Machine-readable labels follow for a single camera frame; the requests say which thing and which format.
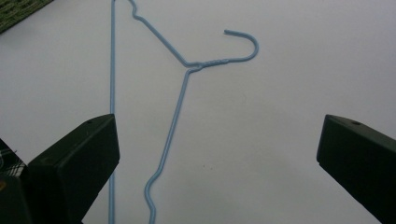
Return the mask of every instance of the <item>green object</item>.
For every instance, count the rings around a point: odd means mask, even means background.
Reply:
[[[0,0],[0,34],[52,0]]]

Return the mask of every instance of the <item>black plastic object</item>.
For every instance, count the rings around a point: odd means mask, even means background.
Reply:
[[[317,160],[380,222],[396,223],[396,141],[355,120],[327,115]]]
[[[0,223],[81,224],[119,160],[114,115],[82,123],[23,176],[0,175]]]

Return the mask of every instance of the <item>blue wire hanger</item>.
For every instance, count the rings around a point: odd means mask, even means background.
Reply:
[[[217,66],[217,65],[221,65],[221,64],[227,64],[227,63],[242,63],[242,62],[246,62],[248,60],[251,60],[259,52],[259,44],[257,43],[257,40],[252,35],[248,35],[248,34],[245,34],[245,33],[242,33],[242,32],[237,32],[237,31],[224,30],[224,34],[225,35],[233,35],[233,36],[243,37],[243,38],[246,38],[246,39],[250,40],[253,43],[253,45],[254,45],[253,52],[250,55],[248,55],[247,57],[242,57],[242,58],[226,58],[226,59],[212,60],[212,61],[207,61],[207,62],[193,62],[193,63],[189,63],[183,58],[183,56],[181,56],[181,54],[145,18],[136,15],[136,11],[137,11],[136,2],[134,0],[129,0],[129,1],[131,2],[132,6],[133,6],[132,15],[133,15],[134,19],[143,22],[150,29],[150,31],[152,33],[154,33],[161,40],[161,42],[163,42],[163,44],[175,55],[175,57],[185,67],[189,67],[190,68],[190,69],[188,69],[186,71],[186,73],[184,75],[184,80],[183,80],[183,84],[181,86],[180,95],[178,97],[175,114],[174,114],[173,119],[172,119],[171,127],[169,128],[169,133],[168,133],[168,136],[166,138],[165,146],[163,148],[163,155],[161,156],[160,164],[158,166],[157,171],[148,180],[148,182],[147,182],[147,184],[145,186],[145,198],[146,198],[146,202],[148,203],[148,208],[149,208],[149,211],[150,211],[149,224],[154,224],[155,223],[155,217],[156,217],[156,207],[154,205],[154,201],[152,201],[152,199],[151,199],[150,189],[151,189],[152,184],[157,180],[157,178],[161,175],[161,173],[163,171],[163,167],[165,165],[166,158],[167,158],[168,153],[169,153],[169,148],[170,148],[171,143],[172,143],[172,139],[173,139],[173,135],[174,135],[174,132],[175,132],[175,128],[177,126],[178,115],[180,114],[180,109],[181,109],[181,105],[183,103],[183,99],[184,99],[184,95],[185,95],[185,92],[186,92],[186,89],[187,89],[187,84],[188,84],[188,81],[189,81],[190,74],[199,72],[202,69],[204,69],[206,67],[210,67],[210,66]]]

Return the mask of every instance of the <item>bent wire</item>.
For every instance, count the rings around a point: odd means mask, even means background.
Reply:
[[[111,1],[111,30],[110,30],[110,114],[115,114],[116,106],[116,9],[115,1]],[[115,176],[114,173],[108,179],[108,224],[115,222]]]
[[[220,59],[220,60],[212,60],[212,61],[207,61],[207,62],[193,62],[193,63],[189,63],[187,62],[183,56],[181,56],[181,54],[143,17],[141,16],[137,16],[136,15],[136,11],[137,11],[137,5],[136,2],[134,0],[129,0],[133,6],[133,11],[132,11],[132,15],[134,17],[134,19],[143,22],[152,33],[154,33],[160,40],[161,42],[163,42],[163,44],[174,54],[174,56],[185,66],[185,67],[190,67],[189,70],[187,70],[187,72],[185,73],[184,79],[183,79],[183,84],[181,86],[181,91],[180,91],[180,95],[178,97],[177,100],[177,106],[175,109],[175,114],[173,116],[172,119],[172,123],[171,123],[171,127],[169,128],[169,133],[168,136],[166,138],[166,143],[165,146],[163,148],[163,154],[161,156],[161,160],[160,160],[160,164],[158,166],[157,171],[154,173],[154,175],[148,180],[146,186],[145,186],[145,199],[148,203],[148,208],[150,211],[150,216],[149,216],[149,224],[154,224],[155,223],[155,217],[156,217],[156,207],[154,205],[154,201],[152,201],[151,196],[150,196],[150,189],[152,184],[155,182],[155,180],[161,175],[162,171],[163,171],[163,167],[165,165],[166,162],[166,158],[168,156],[169,153],[169,148],[171,146],[172,143],[172,139],[175,133],[175,129],[177,126],[177,120],[178,120],[178,115],[180,114],[180,109],[181,106],[183,104],[183,99],[184,99],[184,95],[187,89],[187,84],[189,82],[189,77],[190,74],[195,73],[195,72],[199,72],[202,69],[206,68],[206,67],[210,67],[210,66],[217,66],[217,65],[221,65],[221,64],[227,64],[227,63],[242,63],[242,62],[246,62],[252,58],[254,58],[257,53],[259,52],[259,44],[257,42],[257,40],[252,36],[252,35],[248,35],[242,32],[237,32],[237,31],[231,31],[231,30],[224,30],[224,34],[226,35],[233,35],[233,36],[238,36],[238,37],[243,37],[246,38],[248,40],[250,40],[253,45],[254,45],[254,50],[253,52],[248,55],[247,57],[242,57],[242,58],[226,58],[226,59]]]

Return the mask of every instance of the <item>blue wire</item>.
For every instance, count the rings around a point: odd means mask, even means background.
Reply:
[[[169,148],[171,146],[172,139],[173,139],[173,136],[174,136],[174,133],[175,133],[175,129],[176,129],[176,126],[177,126],[177,121],[178,121],[178,115],[180,114],[181,106],[183,104],[183,99],[184,99],[184,95],[186,93],[187,84],[189,82],[190,74],[195,73],[195,72],[199,72],[203,68],[210,67],[210,66],[217,66],[217,65],[221,65],[221,64],[227,64],[227,63],[242,63],[242,62],[246,62],[246,61],[254,58],[257,55],[257,53],[259,52],[259,44],[258,44],[256,38],[254,38],[252,35],[248,35],[248,34],[245,34],[245,33],[242,33],[242,32],[237,32],[237,31],[224,30],[224,34],[225,35],[239,36],[239,37],[243,37],[243,38],[246,38],[246,39],[250,40],[253,43],[253,45],[254,45],[253,52],[250,55],[248,55],[247,57],[243,57],[243,58],[229,58],[229,59],[213,60],[213,61],[208,61],[208,62],[193,62],[193,63],[189,63],[183,58],[183,56],[181,56],[180,53],[178,53],[178,51],[146,19],[136,15],[137,5],[136,5],[134,0],[129,0],[129,1],[131,2],[132,6],[133,6],[133,11],[132,11],[133,18],[138,20],[138,21],[143,22],[150,29],[150,31],[152,33],[154,33],[160,39],[161,42],[163,42],[163,44],[174,54],[174,56],[185,67],[192,67],[189,70],[187,70],[187,72],[185,73],[185,76],[184,76],[183,84],[181,86],[180,95],[179,95],[178,100],[177,100],[177,106],[176,106],[175,114],[174,114],[173,119],[172,119],[171,127],[169,128],[169,133],[168,133],[168,136],[166,138],[165,146],[163,148],[163,154],[161,156],[160,164],[158,166],[157,171],[148,180],[148,182],[147,182],[147,184],[145,186],[145,199],[146,199],[146,202],[148,203],[148,208],[149,208],[149,211],[150,211],[149,224],[154,224],[157,211],[156,211],[156,207],[155,207],[154,201],[152,201],[152,199],[151,199],[150,190],[151,190],[152,184],[157,180],[157,178],[163,172],[163,167],[165,166],[166,158],[167,158],[168,153],[169,153]]]
[[[111,0],[111,37],[110,37],[110,114],[116,107],[116,13],[115,1]],[[115,173],[108,180],[108,223],[115,223]]]

